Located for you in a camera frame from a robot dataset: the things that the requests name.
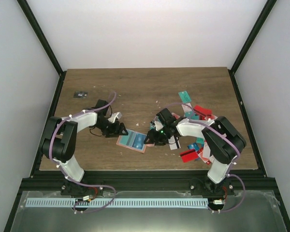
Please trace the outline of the pink leather card holder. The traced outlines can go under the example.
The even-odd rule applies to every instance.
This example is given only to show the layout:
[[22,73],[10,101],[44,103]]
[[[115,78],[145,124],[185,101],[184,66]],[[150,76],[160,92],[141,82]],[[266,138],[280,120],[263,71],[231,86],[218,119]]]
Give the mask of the pink leather card holder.
[[118,146],[122,146],[122,147],[124,147],[124,148],[128,148],[128,149],[131,149],[131,150],[134,150],[134,151],[137,151],[137,152],[140,152],[140,153],[145,153],[145,150],[146,150],[146,148],[147,148],[147,145],[145,145],[144,144],[144,147],[143,147],[143,150],[138,150],[138,149],[135,149],[135,148],[133,148],[132,147],[132,144],[133,144],[133,142],[134,142],[134,139],[135,139],[135,136],[136,136],[136,134],[138,134],[139,132],[136,132],[136,131],[132,131],[132,130],[127,130],[128,131],[128,135],[130,136],[130,144],[129,144],[129,146],[126,146],[126,145],[120,145],[119,144],[119,137],[118,137],[118,140],[117,140],[117,142],[116,142],[116,144],[118,145]]

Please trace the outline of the teal VIP card front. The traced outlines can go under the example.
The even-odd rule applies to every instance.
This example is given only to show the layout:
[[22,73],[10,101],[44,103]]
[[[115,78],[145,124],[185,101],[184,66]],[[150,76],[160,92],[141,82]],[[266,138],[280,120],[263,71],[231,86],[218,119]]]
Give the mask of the teal VIP card front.
[[129,135],[120,136],[119,137],[119,144],[129,146],[130,140],[131,139],[130,139]]

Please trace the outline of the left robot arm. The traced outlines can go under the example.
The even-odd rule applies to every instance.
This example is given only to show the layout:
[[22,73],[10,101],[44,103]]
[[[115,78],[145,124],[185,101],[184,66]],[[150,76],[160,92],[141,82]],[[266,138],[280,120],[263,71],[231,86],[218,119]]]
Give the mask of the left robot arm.
[[78,164],[74,152],[78,132],[88,128],[98,128],[102,136],[119,137],[128,135],[124,123],[120,122],[120,112],[106,116],[111,104],[98,100],[92,108],[68,117],[50,117],[44,128],[39,151],[60,168],[66,179],[73,180],[72,189],[78,195],[88,192],[89,183],[83,179],[85,171]]

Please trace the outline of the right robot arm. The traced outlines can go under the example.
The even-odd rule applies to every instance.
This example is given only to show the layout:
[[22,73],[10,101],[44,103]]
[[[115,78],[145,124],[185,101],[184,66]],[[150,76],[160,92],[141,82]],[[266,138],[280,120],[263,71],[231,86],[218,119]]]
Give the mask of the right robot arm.
[[212,159],[205,189],[212,195],[221,191],[222,181],[247,145],[233,124],[224,116],[208,120],[175,117],[167,108],[157,113],[156,117],[158,119],[153,121],[154,127],[148,131],[144,143],[166,145],[172,137],[186,136],[204,139],[203,152]]

